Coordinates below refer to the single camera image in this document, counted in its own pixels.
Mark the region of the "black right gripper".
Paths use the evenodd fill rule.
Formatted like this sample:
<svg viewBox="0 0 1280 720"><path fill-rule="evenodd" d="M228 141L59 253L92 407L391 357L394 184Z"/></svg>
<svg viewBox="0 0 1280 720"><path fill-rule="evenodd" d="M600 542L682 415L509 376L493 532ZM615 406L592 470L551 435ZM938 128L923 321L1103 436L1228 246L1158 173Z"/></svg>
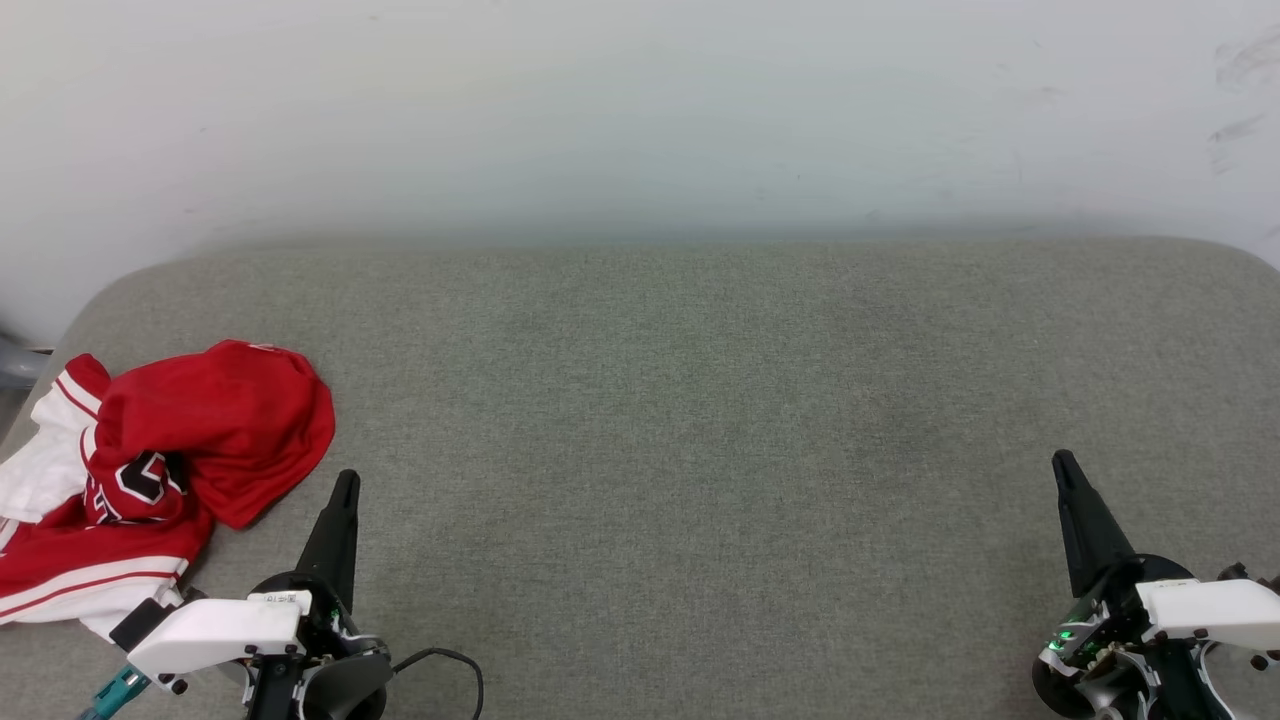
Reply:
<svg viewBox="0 0 1280 720"><path fill-rule="evenodd" d="M1069 450L1052 456L1068 577L1075 605L1033 664L1041 702L1066 719L1229 719L1206 667L1206 632L1158 630L1139 596L1148 582L1194 577L1160 556L1135 553Z"/></svg>

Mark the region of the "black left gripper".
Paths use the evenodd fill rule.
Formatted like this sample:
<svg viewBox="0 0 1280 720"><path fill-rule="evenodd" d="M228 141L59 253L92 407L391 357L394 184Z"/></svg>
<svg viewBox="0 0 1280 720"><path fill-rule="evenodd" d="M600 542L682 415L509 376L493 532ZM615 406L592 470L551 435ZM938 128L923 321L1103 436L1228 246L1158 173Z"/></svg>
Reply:
<svg viewBox="0 0 1280 720"><path fill-rule="evenodd" d="M379 719L393 676L387 643L357 629L355 569L360 475L342 471L296 571L255 587L259 600L300 605L278 650L253 647L244 705L250 719Z"/></svg>

